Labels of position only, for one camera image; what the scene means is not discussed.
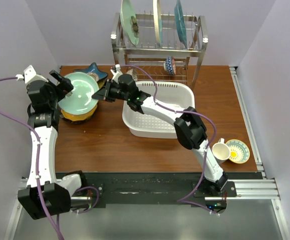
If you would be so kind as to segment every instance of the wooden table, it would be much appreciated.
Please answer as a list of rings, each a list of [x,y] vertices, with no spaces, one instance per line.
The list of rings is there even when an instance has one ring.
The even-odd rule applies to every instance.
[[[61,75],[84,66],[62,66]],[[99,66],[110,73],[110,66]],[[195,66],[189,67],[192,77]],[[239,139],[249,149],[243,116],[238,103],[231,74],[227,66],[202,66],[195,89],[198,112],[212,119],[217,137]],[[84,172],[200,172],[193,153],[183,148],[177,139],[156,139],[132,135],[122,120],[123,101],[99,102],[92,118],[83,124],[59,124],[55,167],[57,172],[82,170]],[[204,121],[207,135],[212,126]],[[226,161],[227,172],[257,171],[254,157],[244,164]]]

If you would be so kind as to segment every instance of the blue and white patterned mug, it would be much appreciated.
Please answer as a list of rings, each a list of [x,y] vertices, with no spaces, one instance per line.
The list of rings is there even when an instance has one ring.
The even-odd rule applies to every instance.
[[[175,59],[174,57],[168,57],[164,62],[164,69],[168,72],[169,75],[176,74],[176,66],[175,66]]]

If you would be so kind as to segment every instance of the gray wall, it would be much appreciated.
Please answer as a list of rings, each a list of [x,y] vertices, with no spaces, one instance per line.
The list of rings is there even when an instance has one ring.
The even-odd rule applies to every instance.
[[[290,1],[277,0],[238,67],[266,173],[290,227]]]
[[[60,65],[113,64],[110,32],[120,0],[26,0]],[[152,11],[152,0],[132,0],[136,12]],[[176,0],[161,0],[173,14]],[[274,0],[182,0],[184,14],[205,15],[209,42],[203,64],[237,66]]]
[[[24,0],[0,0],[0,78],[32,64],[47,74],[57,66]],[[27,121],[29,98],[23,82],[0,83],[0,108]],[[21,176],[31,162],[30,132],[0,116],[0,240],[4,238]]]

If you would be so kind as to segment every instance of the blue star-shaped dish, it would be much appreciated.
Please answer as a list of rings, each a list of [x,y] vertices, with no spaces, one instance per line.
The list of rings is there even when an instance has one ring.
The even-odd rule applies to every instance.
[[[74,72],[82,72],[86,74],[96,74],[98,76],[97,81],[101,81],[103,79],[106,79],[108,77],[108,74],[104,71],[100,71],[97,67],[97,64],[93,62],[89,67],[84,69],[75,69]]]

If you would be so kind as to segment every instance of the dish rack shelf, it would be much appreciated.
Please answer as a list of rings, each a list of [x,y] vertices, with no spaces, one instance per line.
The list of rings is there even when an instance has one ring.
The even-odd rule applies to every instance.
[[[208,44],[207,27],[204,16],[195,17],[185,15],[187,48],[178,39],[175,15],[162,14],[162,46],[158,47],[155,37],[154,16],[149,14],[136,14],[139,28],[139,44],[134,46],[125,35],[120,20],[116,13],[114,26],[111,33],[111,44],[115,64],[135,65],[148,72],[156,81],[180,82],[195,87],[199,70]],[[175,58],[176,74],[169,75],[163,68],[168,56]],[[197,58],[193,75],[188,73],[191,58]],[[148,80],[140,70],[136,69],[138,80]]]

